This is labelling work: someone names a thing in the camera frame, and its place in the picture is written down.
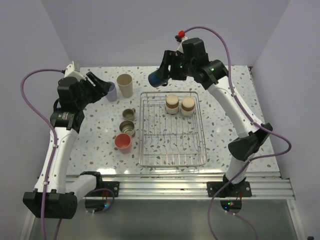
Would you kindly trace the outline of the dark blue mug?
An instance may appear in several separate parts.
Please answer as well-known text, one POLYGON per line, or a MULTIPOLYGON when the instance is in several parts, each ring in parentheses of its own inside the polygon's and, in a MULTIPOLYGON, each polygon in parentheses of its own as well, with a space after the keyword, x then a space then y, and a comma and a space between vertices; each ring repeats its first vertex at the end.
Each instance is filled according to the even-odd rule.
POLYGON ((148 82, 153 88, 165 87, 168 85, 168 78, 158 76, 158 70, 153 71, 148 75, 148 82))

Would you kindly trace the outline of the small grey-green mug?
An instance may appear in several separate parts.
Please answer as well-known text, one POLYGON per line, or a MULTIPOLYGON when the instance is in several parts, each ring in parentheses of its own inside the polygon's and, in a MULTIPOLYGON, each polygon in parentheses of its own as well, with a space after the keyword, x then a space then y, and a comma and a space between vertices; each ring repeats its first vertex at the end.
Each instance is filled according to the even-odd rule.
POLYGON ((122 112, 122 117, 124 120, 134 121, 136 114, 135 108, 127 108, 122 112))

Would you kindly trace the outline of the cream brown-banded cup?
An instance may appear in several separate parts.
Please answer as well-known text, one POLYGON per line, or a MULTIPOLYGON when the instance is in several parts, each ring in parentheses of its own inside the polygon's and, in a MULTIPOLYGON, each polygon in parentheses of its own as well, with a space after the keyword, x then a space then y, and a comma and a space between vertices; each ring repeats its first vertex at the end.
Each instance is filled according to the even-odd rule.
POLYGON ((192 97, 185 97, 181 102, 180 112, 183 116, 189 117, 195 112, 196 102, 192 97))
POLYGON ((176 114, 179 111, 179 105, 179 98, 175 94, 167 96, 165 100, 165 109, 168 114, 176 114))

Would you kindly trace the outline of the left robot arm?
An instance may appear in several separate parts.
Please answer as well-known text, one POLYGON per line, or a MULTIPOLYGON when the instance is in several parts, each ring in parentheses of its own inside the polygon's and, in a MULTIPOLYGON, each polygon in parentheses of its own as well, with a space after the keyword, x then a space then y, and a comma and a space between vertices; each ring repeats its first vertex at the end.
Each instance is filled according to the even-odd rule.
POLYGON ((105 97, 110 87, 110 82, 101 80, 91 71, 85 76, 65 75, 58 81, 58 99, 53 104, 50 119, 46 120, 50 140, 44 165, 33 190, 25 192, 22 198, 35 217, 72 219, 83 197, 89 193, 95 197, 103 193, 100 172, 84 171, 70 185, 66 185, 66 176, 70 155, 85 118, 84 109, 105 97))

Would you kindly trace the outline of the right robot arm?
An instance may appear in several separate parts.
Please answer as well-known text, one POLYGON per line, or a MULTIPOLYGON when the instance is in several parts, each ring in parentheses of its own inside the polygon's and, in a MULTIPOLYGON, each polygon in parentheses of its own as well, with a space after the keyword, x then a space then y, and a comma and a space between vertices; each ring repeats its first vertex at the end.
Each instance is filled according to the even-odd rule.
POLYGON ((183 37, 176 51, 166 50, 159 68, 148 76, 151 86, 166 86, 169 79, 184 81, 192 77, 223 108, 236 130, 237 138, 228 144, 229 168, 223 179, 223 192, 235 196, 246 178, 249 159, 270 136, 273 127, 263 123, 250 110, 229 81, 229 71, 220 60, 209 60, 203 40, 183 37))

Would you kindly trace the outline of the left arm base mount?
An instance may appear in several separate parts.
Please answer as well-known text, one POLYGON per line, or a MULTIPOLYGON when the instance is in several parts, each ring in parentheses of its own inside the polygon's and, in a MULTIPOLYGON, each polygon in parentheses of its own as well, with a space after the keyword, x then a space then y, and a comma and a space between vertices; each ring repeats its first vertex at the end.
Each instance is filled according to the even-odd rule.
POLYGON ((102 186, 97 190, 92 190, 85 197, 107 197, 117 198, 119 196, 120 182, 119 181, 104 181, 102 186))

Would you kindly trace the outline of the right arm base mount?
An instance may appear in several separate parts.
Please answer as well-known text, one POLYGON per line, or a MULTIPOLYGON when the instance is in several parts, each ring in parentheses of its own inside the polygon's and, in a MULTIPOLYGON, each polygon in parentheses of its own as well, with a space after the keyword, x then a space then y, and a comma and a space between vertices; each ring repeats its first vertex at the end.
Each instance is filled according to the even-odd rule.
MULTIPOLYGON (((223 181, 208 181, 206 183, 206 190, 208 197, 212 198, 223 186, 223 181)), ((236 198, 236 197, 252 197, 251 185, 248 181, 244 180, 238 184, 230 183, 223 190, 221 190, 216 197, 218 198, 236 198)))

